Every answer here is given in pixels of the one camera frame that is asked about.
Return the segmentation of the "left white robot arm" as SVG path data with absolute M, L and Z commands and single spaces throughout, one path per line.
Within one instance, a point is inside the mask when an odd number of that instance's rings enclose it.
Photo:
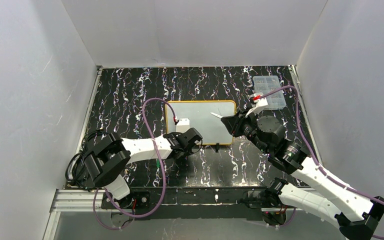
M 83 162 L 94 187 L 105 188 L 114 199 L 121 200 L 130 194 L 130 187 L 121 175 L 126 165 L 158 157 L 162 160 L 187 157 L 202 140 L 195 128 L 154 139 L 128 139 L 110 133 L 85 152 Z

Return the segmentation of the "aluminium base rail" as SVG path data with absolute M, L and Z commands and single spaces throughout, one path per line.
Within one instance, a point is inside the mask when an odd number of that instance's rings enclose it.
M 134 207 L 138 212 L 146 212 L 157 205 L 161 196 L 160 187 L 135 187 L 130 196 L 123 199 L 120 207 Z M 161 207 L 225 207 L 244 206 L 265 211 L 280 211 L 283 206 L 270 203 L 261 194 L 263 187 L 168 187 Z M 115 207 L 100 190 L 78 189 L 57 190 L 52 201 L 51 212 L 89 212 L 96 207 L 99 211 L 112 211 Z

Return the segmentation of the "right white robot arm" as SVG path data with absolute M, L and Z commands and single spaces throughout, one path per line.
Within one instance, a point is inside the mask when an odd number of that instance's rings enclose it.
M 275 179 L 265 190 L 273 204 L 304 210 L 338 228 L 348 240 L 370 240 L 384 214 L 384 205 L 358 196 L 345 183 L 337 185 L 334 177 L 309 156 L 309 150 L 286 138 L 286 128 L 274 116 L 257 117 L 254 113 L 238 112 L 221 117 L 233 137 L 246 137 L 277 169 L 301 180 L 317 191 L 300 190 L 284 179 Z

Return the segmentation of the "yellow framed whiteboard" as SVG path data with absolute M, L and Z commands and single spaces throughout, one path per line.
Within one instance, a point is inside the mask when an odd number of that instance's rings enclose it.
M 221 119 L 211 115 L 211 112 L 223 117 L 233 116 L 236 113 L 236 103 L 233 100 L 170 101 L 169 106 L 164 107 L 166 132 L 175 132 L 178 120 L 188 118 L 190 128 L 195 128 L 202 135 L 203 145 L 231 145 L 234 138 L 228 133 Z

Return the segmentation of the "green whiteboard marker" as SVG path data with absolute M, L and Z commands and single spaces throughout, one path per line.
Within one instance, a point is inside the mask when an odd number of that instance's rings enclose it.
M 219 114 L 217 114 L 217 113 L 214 113 L 214 112 L 210 112 L 210 114 L 213 115 L 213 116 L 215 116 L 215 117 L 218 118 L 218 119 L 223 118 L 223 116 L 221 116 L 221 115 L 219 115 Z

